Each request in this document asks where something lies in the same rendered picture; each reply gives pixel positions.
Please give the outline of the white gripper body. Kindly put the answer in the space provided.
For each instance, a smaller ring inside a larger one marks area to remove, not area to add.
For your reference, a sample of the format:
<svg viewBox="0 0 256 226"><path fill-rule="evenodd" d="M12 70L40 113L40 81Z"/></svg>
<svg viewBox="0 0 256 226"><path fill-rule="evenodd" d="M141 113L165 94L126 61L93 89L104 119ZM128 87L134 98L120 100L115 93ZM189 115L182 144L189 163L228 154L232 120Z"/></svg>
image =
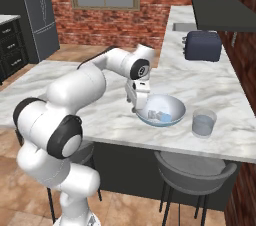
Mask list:
<svg viewBox="0 0 256 226"><path fill-rule="evenodd" d="M132 111L136 112L137 110L143 109L146 106L148 96L149 93L134 92L131 96L131 101L133 103Z"/></svg>

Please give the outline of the pale blue ice bowl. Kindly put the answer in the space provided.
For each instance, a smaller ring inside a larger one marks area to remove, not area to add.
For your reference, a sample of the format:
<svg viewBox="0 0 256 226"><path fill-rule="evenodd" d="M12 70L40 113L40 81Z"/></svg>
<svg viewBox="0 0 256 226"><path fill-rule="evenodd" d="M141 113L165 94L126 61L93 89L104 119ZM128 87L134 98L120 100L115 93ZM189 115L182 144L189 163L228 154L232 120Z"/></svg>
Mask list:
<svg viewBox="0 0 256 226"><path fill-rule="evenodd" d="M159 119L149 119L148 111L164 112L171 115L170 122L162 122ZM179 99L167 94L151 94L148 96L146 106L137 110L137 116L146 124L154 127L168 127L180 122L186 113L186 107Z"/></svg>

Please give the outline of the glass of water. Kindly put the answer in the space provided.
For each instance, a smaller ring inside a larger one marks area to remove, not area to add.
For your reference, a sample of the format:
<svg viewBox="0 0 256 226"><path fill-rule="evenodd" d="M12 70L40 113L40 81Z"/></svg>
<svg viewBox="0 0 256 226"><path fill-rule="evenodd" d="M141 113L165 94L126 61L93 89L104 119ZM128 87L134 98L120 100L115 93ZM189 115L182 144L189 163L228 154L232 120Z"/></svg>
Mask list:
<svg viewBox="0 0 256 226"><path fill-rule="evenodd" d="M192 119L192 133L199 138L209 138L212 134L217 115L209 109L196 109Z"/></svg>

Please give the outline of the dark kitchen island base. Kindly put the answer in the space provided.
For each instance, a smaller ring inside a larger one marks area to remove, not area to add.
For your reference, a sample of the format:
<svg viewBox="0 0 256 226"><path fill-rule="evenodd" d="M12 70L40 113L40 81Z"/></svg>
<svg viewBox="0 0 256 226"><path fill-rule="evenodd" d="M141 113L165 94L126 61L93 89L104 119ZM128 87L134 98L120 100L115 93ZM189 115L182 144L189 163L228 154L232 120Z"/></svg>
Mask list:
<svg viewBox="0 0 256 226"><path fill-rule="evenodd" d="M159 200L163 179L159 174L153 150L94 143L94 163L100 174L100 189L138 197ZM209 197L208 209L224 211L231 196L242 162L235 163L237 169L216 193ZM197 197L174 190L172 202L196 206Z"/></svg>

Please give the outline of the dark blue toaster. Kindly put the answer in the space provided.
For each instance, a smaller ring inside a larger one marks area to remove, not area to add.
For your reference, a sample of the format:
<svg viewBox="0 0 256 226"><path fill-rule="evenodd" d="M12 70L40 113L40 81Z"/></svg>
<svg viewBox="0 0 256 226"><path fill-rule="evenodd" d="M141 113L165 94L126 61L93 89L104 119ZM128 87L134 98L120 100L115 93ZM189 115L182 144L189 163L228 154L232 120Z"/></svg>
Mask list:
<svg viewBox="0 0 256 226"><path fill-rule="evenodd" d="M217 32L190 31L185 38L184 56L190 61L218 62L222 41Z"/></svg>

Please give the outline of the grey bar stool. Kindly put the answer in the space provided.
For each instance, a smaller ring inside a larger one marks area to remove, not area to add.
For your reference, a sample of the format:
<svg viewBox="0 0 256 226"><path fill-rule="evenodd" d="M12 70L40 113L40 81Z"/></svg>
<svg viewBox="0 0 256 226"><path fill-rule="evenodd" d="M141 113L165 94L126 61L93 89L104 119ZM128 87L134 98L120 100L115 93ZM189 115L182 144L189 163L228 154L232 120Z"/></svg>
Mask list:
<svg viewBox="0 0 256 226"><path fill-rule="evenodd" d="M83 141L70 158L58 160L25 140L18 130L16 136L21 144L17 155L19 167L49 191L60 191L62 213L53 226L101 226L88 205L88 197L95 193L101 196L99 173L86 166L93 157L94 145Z"/></svg>
<svg viewBox="0 0 256 226"><path fill-rule="evenodd" d="M162 226L166 226L174 191L198 197L194 218L197 218L201 200L204 200L201 226L205 226L209 196L222 187L237 165L225 164L222 159L164 151L155 151L154 155L163 179L159 211L162 211L165 194L168 194Z"/></svg>

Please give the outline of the steel sink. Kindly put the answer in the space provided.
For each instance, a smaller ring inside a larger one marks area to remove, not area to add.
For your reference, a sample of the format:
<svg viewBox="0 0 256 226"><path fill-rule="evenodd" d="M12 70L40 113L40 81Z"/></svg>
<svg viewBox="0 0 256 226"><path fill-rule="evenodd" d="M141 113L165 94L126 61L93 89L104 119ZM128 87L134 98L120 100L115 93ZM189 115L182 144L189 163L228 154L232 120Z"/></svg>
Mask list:
<svg viewBox="0 0 256 226"><path fill-rule="evenodd" d="M172 30L178 32L196 31L197 26L195 23L174 23Z"/></svg>

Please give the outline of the dark grey fridge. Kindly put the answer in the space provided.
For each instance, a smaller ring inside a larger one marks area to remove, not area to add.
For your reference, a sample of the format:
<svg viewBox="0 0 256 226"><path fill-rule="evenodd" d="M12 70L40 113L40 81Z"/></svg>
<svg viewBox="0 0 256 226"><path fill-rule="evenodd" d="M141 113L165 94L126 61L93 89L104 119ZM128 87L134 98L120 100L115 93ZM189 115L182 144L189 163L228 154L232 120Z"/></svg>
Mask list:
<svg viewBox="0 0 256 226"><path fill-rule="evenodd" d="M0 0L0 14L20 16L30 63L37 64L60 49L51 0Z"/></svg>

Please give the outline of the black drawer cabinet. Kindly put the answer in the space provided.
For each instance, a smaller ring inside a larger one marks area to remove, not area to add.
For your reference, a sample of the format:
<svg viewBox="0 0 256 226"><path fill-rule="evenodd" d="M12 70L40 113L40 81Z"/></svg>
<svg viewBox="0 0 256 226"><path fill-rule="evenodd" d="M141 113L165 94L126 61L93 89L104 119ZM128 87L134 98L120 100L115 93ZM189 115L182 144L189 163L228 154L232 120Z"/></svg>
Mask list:
<svg viewBox="0 0 256 226"><path fill-rule="evenodd" d="M28 64L19 15L0 15L0 85Z"/></svg>

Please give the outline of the dark wall cabinet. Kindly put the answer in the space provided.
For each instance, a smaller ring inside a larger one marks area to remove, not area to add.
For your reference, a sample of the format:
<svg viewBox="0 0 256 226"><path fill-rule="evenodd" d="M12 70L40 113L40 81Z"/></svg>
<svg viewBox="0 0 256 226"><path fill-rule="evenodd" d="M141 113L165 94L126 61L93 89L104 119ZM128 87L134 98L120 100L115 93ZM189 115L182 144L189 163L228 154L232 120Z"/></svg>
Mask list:
<svg viewBox="0 0 256 226"><path fill-rule="evenodd" d="M239 0L191 0L198 30L256 32L256 13Z"/></svg>

